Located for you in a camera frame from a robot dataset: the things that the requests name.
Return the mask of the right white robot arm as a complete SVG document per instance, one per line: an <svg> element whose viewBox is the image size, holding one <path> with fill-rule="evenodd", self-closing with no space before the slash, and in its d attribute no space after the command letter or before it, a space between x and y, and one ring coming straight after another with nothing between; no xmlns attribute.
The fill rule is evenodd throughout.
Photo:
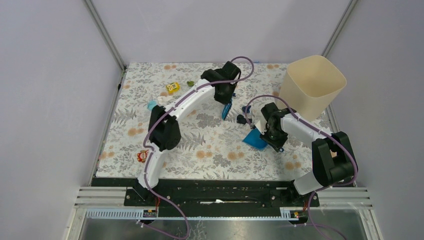
<svg viewBox="0 0 424 240"><path fill-rule="evenodd" d="M260 138L280 152L290 136L304 143L312 152L312 169L295 179L287 191L287 201L301 205L307 194L354 177L358 171L349 137L342 131L319 129L290 108L279 109L273 102L261 109L265 120Z"/></svg>

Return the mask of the blue hand brush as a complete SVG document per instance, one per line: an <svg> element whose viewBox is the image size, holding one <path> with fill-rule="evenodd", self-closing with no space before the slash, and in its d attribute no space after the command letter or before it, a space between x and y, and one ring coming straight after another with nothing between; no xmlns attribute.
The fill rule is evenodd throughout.
<svg viewBox="0 0 424 240"><path fill-rule="evenodd" d="M229 114L229 112L230 112L230 110L231 110L231 108L232 108L232 105L233 105L233 97L235 97L236 96L236 94L235 93L233 93L232 94L232 97L231 97L231 99L230 99L230 102L229 103L227 103L227 104L225 104L224 105L224 107L223 107L223 110L222 110L222 112L221 112L221 119L223 120L223 121L225 121L226 120L226 118L227 118L227 116L228 116L228 114Z"/></svg>

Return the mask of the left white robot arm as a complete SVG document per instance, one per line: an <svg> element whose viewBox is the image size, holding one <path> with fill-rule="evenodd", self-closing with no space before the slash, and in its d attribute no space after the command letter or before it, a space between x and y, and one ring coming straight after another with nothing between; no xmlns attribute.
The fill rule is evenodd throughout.
<svg viewBox="0 0 424 240"><path fill-rule="evenodd" d="M233 61L227 61L221 68L205 70L177 100L152 108L148 131L141 144L147 151L144 167L135 185L135 197L142 205L152 204L157 196L153 189L159 183L162 164L182 138L180 121L206 100L231 104L238 82L243 81L241 74Z"/></svg>

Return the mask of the small black paper scrap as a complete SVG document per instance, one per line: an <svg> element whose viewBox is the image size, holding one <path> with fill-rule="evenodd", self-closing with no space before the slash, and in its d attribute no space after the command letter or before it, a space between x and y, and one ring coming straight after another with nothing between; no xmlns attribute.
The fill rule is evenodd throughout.
<svg viewBox="0 0 424 240"><path fill-rule="evenodd" d="M244 115L239 114L239 115L237 115L237 117L236 117L236 122L237 122L238 124L245 125L245 124L247 123L247 120L246 120L246 118L245 118L245 116L244 116Z"/></svg>

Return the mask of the blue dustpan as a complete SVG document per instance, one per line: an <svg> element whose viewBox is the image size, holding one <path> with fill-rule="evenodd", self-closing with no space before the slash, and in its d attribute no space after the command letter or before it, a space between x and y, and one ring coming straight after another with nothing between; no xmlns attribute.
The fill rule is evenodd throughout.
<svg viewBox="0 0 424 240"><path fill-rule="evenodd" d="M272 139L268 134L261 134L257 128L252 129L242 142L256 150L264 150L267 147L271 147L277 153L285 151L282 145L278 145L279 142L277 140Z"/></svg>

